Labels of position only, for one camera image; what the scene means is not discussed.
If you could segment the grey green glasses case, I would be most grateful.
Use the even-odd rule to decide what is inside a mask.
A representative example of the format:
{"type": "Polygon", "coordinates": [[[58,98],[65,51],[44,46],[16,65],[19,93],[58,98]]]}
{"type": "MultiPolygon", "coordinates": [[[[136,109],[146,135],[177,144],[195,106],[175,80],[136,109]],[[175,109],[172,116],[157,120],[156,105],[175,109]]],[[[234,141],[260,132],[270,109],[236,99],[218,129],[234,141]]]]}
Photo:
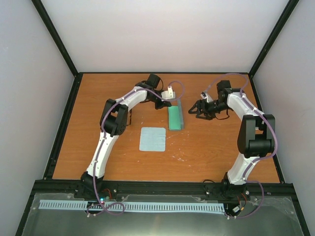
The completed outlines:
{"type": "Polygon", "coordinates": [[[170,131],[180,131],[184,129],[184,118],[181,100],[177,104],[168,107],[168,128],[170,131]]]}

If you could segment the black sunglasses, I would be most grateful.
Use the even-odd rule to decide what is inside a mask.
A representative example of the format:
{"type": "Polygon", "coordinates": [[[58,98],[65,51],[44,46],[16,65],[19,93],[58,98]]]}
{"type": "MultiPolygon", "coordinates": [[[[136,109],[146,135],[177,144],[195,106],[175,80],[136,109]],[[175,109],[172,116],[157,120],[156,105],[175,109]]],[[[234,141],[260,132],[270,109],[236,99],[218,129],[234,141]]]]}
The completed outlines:
{"type": "Polygon", "coordinates": [[[129,112],[128,112],[128,117],[127,117],[127,123],[126,123],[126,125],[127,125],[127,126],[131,125],[131,122],[132,122],[132,109],[130,109],[129,112]]]}

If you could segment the light blue cleaning cloth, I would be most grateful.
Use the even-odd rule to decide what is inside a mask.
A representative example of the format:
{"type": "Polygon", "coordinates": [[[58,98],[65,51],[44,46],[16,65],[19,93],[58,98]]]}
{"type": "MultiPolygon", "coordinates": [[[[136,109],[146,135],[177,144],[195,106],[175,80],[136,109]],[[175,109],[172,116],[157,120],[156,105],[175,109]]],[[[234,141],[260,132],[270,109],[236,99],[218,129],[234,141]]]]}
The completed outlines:
{"type": "Polygon", "coordinates": [[[164,152],[166,149],[166,129],[161,127],[142,127],[140,151],[164,152]]]}

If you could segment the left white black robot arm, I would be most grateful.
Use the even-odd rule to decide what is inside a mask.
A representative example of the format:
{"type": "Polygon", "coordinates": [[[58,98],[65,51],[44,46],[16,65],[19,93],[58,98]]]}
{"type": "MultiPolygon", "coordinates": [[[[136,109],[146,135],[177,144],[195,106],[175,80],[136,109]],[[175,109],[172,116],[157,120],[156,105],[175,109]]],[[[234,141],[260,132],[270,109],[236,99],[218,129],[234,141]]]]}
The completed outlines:
{"type": "Polygon", "coordinates": [[[99,141],[93,158],[81,175],[81,181],[85,185],[85,192],[92,198],[102,194],[102,185],[106,163],[112,148],[127,127],[128,114],[138,104],[147,101],[155,104],[159,110],[171,106],[171,99],[175,98],[175,92],[171,85],[166,90],[158,90],[161,78],[150,74],[147,80],[137,83],[131,91],[118,99],[108,99],[100,118],[99,141]]]}

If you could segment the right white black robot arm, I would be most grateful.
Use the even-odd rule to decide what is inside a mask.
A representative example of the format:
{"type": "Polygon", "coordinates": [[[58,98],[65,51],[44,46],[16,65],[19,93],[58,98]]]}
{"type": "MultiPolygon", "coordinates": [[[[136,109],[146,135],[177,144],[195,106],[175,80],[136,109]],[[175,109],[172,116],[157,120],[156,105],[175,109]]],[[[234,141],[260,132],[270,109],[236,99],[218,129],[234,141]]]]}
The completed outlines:
{"type": "Polygon", "coordinates": [[[275,117],[265,114],[252,104],[242,88],[232,88],[229,80],[217,83],[218,98],[213,100],[203,91],[201,99],[189,109],[196,118],[212,120],[222,111],[234,111],[241,121],[237,138],[239,154],[232,168],[225,173],[220,192],[223,198],[233,199],[246,190],[248,176],[256,164],[273,156],[278,147],[275,117]]]}

